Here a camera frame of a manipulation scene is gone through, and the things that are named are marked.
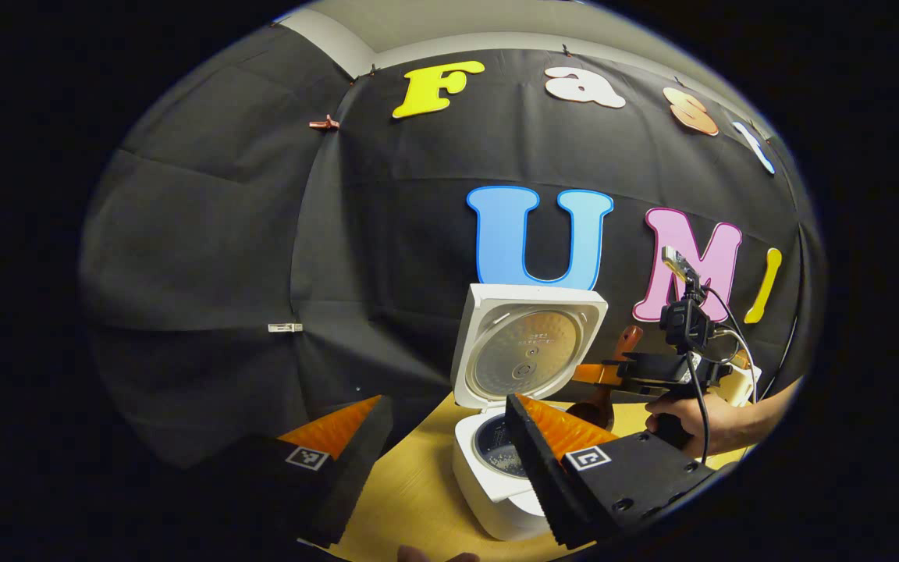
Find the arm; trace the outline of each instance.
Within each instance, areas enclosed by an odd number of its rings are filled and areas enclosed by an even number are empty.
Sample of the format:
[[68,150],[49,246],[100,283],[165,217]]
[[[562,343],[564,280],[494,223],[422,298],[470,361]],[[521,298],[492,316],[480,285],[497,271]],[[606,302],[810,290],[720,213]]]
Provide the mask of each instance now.
[[[779,423],[798,385],[799,380],[777,395],[743,408],[735,408],[715,394],[704,395],[709,414],[709,454],[717,455],[759,443]],[[680,419],[682,429],[692,435],[682,450],[691,456],[702,455],[702,413],[698,400],[658,399],[647,404],[645,409],[652,413],[646,421],[648,430],[657,430],[657,414],[671,414]]]

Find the inner lid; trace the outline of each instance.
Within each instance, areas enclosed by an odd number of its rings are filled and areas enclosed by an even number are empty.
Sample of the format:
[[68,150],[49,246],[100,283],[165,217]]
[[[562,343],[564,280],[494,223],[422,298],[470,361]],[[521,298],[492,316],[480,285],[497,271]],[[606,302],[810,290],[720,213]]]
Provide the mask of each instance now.
[[534,394],[572,366],[581,345],[581,324],[570,314],[540,310],[496,321],[474,346],[467,386],[482,398]]

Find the decorative letter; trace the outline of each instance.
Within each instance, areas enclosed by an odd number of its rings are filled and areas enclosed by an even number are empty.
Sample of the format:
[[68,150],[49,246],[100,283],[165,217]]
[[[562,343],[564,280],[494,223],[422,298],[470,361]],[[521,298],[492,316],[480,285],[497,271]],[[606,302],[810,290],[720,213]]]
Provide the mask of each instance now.
[[407,93],[404,95],[404,103],[393,110],[393,116],[399,119],[449,107],[450,100],[440,98],[439,89],[445,88],[451,94],[463,92],[464,86],[467,86],[467,74],[460,71],[479,74],[485,71],[485,65],[478,61],[457,62],[420,68],[404,75],[404,78],[409,79]]
[[613,91],[613,86],[606,78],[581,70],[581,68],[547,68],[546,75],[553,80],[546,81],[546,91],[568,101],[593,101],[606,107],[620,108],[627,105],[627,100]]
[[782,263],[782,252],[775,248],[770,248],[766,260],[768,263],[765,265],[765,277],[762,279],[762,286],[759,289],[759,295],[755,298],[755,304],[744,316],[745,324],[755,324],[765,314],[765,303],[768,302],[768,295],[772,292],[772,284],[775,283],[775,272],[779,270],[779,264]]
[[567,273],[553,281],[536,279],[525,270],[525,227],[529,211],[539,205],[532,189],[490,185],[474,189],[467,205],[478,213],[478,280],[503,285],[539,285],[592,290],[602,264],[602,217],[613,199],[584,189],[557,195],[571,216],[571,250]]
[[768,170],[768,173],[775,175],[775,167],[772,166],[772,163],[768,161],[768,158],[765,158],[765,153],[761,151],[761,145],[759,145],[759,139],[756,139],[754,135],[752,135],[752,133],[749,133],[744,125],[738,123],[738,121],[734,121],[734,128],[737,129],[739,133],[744,135],[744,138],[748,141],[748,145],[752,146],[752,150],[755,151],[755,155],[757,155],[759,157],[759,160],[762,161],[762,166],[765,166],[765,169]]
[[671,102],[671,113],[681,121],[682,125],[715,137],[720,129],[706,115],[706,107],[695,98],[674,88],[665,88],[664,97]]
[[[661,261],[661,248],[671,246],[685,256],[685,259],[699,273],[699,282],[706,284],[711,280],[713,287],[725,303],[730,302],[730,288],[734,284],[734,266],[737,260],[737,247],[741,245],[741,231],[734,225],[720,223],[713,227],[713,235],[702,258],[696,250],[696,241],[692,236],[685,214],[674,209],[656,208],[645,215],[647,226],[654,231],[654,267],[650,274],[650,285],[647,296],[634,306],[634,317],[641,322],[657,322],[661,318],[661,307],[668,304],[668,285],[675,281],[675,294],[678,298],[685,295],[685,284],[674,277],[671,270]],[[727,310],[720,306],[720,301],[707,298],[702,310],[714,322],[727,319]]]

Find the clip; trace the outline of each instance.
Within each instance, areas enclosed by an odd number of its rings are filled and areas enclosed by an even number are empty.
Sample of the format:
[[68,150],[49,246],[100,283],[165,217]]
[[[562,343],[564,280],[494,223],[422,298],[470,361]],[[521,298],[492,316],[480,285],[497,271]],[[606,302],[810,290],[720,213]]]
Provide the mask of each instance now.
[[331,115],[325,115],[324,121],[311,121],[309,125],[311,126],[311,129],[322,129],[324,131],[339,128],[339,122],[332,119]]

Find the orange soft gripper pad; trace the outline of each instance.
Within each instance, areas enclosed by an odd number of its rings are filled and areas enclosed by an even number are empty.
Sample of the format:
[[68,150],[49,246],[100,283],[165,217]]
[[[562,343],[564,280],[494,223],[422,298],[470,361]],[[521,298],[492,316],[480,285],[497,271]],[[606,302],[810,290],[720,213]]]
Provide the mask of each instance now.
[[517,394],[517,397],[522,402],[525,411],[529,413],[529,419],[534,421],[540,433],[543,434],[543,439],[546,440],[546,444],[549,445],[557,462],[560,462],[565,453],[581,451],[581,449],[593,445],[618,439],[609,431],[567,412],[561,412],[548,404],[521,394]]
[[332,455],[332,458],[338,459],[379,399],[381,396],[377,395],[356,402],[352,406],[345,406],[339,411],[322,416],[309,424],[285,433],[277,439],[315,451],[326,452],[328,455]]

